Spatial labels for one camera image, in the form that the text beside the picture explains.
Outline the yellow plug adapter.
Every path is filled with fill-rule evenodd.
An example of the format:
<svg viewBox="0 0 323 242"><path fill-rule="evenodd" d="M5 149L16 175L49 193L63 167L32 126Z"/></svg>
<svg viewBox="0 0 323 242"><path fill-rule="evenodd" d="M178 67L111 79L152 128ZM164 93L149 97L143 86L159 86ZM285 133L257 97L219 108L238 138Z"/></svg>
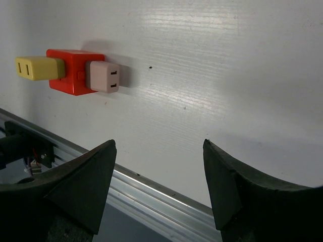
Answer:
<svg viewBox="0 0 323 242"><path fill-rule="evenodd" d="M18 76L32 81L61 79L66 76L65 62L46 56L19 56L15 58Z"/></svg>

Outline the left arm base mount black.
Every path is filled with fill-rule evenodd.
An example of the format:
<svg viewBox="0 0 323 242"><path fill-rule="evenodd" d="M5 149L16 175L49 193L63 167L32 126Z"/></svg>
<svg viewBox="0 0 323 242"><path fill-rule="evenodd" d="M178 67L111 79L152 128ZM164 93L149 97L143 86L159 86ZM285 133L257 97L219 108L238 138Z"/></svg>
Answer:
<svg viewBox="0 0 323 242"><path fill-rule="evenodd" d="M53 143L43 136L12 121L4 122L5 137L1 138L1 169L19 159L28 157L52 168L55 161Z"/></svg>

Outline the red cube socket adapter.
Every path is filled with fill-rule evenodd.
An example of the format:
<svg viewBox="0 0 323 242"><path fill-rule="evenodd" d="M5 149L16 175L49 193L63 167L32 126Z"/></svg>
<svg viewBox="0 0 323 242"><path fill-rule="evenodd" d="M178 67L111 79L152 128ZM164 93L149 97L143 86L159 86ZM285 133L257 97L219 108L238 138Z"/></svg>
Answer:
<svg viewBox="0 0 323 242"><path fill-rule="evenodd" d="M65 63L66 76L49 80L49 86L52 89L74 96L94 92L86 86L86 63L104 61L103 54L73 49L48 49L46 56L62 59Z"/></svg>

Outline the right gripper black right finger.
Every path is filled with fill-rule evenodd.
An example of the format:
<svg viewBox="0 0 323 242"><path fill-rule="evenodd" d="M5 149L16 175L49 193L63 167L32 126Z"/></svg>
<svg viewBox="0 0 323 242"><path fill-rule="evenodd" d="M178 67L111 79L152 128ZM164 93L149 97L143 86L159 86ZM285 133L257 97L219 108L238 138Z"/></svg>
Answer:
<svg viewBox="0 0 323 242"><path fill-rule="evenodd" d="M265 174L203 143L204 171L223 241L322 241L322 187Z"/></svg>

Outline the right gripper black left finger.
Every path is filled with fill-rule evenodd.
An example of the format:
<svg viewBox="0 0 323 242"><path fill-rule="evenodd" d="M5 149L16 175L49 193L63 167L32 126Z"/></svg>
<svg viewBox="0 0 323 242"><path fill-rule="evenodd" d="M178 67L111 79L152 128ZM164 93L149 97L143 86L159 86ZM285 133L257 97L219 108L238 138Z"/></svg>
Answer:
<svg viewBox="0 0 323 242"><path fill-rule="evenodd" d="M117 156L109 140L60 166L1 185L1 241L92 241Z"/></svg>

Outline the brown plug adapter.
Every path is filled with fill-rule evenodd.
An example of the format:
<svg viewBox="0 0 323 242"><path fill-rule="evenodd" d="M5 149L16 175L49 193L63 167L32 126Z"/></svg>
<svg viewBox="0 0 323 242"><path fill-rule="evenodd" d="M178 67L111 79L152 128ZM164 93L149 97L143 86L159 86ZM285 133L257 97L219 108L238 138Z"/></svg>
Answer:
<svg viewBox="0 0 323 242"><path fill-rule="evenodd" d="M105 61L88 61L85 64L86 87L92 91L114 93L119 90L120 66Z"/></svg>

